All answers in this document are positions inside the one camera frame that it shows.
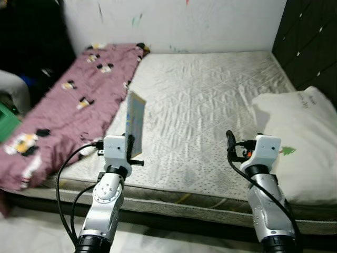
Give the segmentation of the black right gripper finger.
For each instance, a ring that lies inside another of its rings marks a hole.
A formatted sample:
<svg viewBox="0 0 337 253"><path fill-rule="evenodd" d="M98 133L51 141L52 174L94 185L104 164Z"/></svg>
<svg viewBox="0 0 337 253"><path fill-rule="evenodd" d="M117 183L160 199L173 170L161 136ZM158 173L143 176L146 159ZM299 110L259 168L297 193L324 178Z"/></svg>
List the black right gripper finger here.
<svg viewBox="0 0 337 253"><path fill-rule="evenodd" d="M227 159L229 159L229 161L236 161L237 155L235 149L237 142L231 130L226 131L226 139L227 139Z"/></svg>

